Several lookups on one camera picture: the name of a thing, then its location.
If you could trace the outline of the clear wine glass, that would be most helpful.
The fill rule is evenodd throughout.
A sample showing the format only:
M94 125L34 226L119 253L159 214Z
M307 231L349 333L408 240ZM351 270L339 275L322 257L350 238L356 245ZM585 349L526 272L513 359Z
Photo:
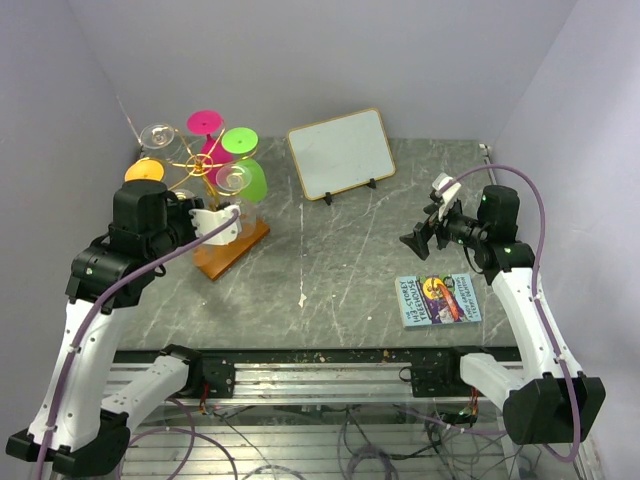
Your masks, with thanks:
M175 190L174 193L177 195L177 198L182 202L182 204L186 207L187 216L189 218L194 235L195 235L195 228L191 223L192 216L189 213L190 210L209 209L212 211L217 211L217 210L222 210L226 206L234 205L229 202L222 202L217 206L207 207L204 204L204 200L202 198L198 197L195 193L189 190L178 189L178 190ZM205 267L205 266L209 266L210 264L213 264L214 261L217 259L217 257L220 255L220 250L230 246L233 243L232 242L231 244L225 245L225 246L211 246L211 245L205 245L203 243L203 241L205 240L204 237L197 238L195 235L195 238L199 241L199 243L193 249L194 251L193 258L194 258L194 264L198 267Z
M255 205L242 196L242 193L250 186L251 181L250 170L237 163L229 163L222 166L216 174L219 193L229 197L230 202L240 208L242 232L238 236L239 239L250 237L256 228L257 215Z
M166 123L146 126L140 133L140 142L146 157L172 163L180 156L181 140L176 130Z

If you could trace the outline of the green plastic wine glass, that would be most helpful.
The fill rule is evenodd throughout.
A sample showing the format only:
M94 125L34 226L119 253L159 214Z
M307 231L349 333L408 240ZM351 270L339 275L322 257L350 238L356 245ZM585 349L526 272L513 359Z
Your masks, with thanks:
M248 127L236 127L223 135L221 144L234 161L221 167L216 174L218 187L253 203L263 201L268 186L263 168L253 158L259 144L257 133Z

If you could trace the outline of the pink plastic wine glass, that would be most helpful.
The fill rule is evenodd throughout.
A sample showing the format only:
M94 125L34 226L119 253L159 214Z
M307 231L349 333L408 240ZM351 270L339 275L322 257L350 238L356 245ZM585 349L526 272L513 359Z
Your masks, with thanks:
M186 127L190 133L205 138L200 153L206 160L211 160L214 165L225 165L233 160L232 154L222 146L225 121L218 112L213 110L194 112L187 119Z

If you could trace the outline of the orange plastic wine glass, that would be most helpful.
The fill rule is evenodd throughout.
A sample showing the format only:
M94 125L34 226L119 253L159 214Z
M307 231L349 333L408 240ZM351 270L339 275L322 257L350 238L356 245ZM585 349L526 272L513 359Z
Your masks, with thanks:
M162 181L165 174L163 164L156 159L143 158L130 166L124 176L124 181L153 180Z

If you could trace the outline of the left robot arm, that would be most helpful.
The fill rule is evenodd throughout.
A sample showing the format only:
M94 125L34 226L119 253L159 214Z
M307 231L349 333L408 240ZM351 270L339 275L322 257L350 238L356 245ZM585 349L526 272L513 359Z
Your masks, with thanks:
M132 432L162 402L192 397L204 385L200 353L170 345L119 392L104 390L124 327L143 290L165 276L170 260L201 244L229 243L240 210L205 208L163 182L125 182L113 196L113 218L73 260L66 287L64 334L47 393L28 428L9 437L6 453L79 479L113 472Z

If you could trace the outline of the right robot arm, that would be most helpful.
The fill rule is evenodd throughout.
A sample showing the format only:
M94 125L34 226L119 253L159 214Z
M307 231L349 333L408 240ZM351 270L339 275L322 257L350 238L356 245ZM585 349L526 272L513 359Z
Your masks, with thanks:
M521 357L516 374L490 353L460 348L440 373L442 387L455 396L476 388L500 409L517 445L580 444L604 403L605 387L584 373L562 339L534 267L536 256L516 238L519 206L517 192L500 185L483 189L473 217L456 198L435 199L424 209L426 219L399 239L422 260L430 240L438 249L456 243L473 255L506 313Z

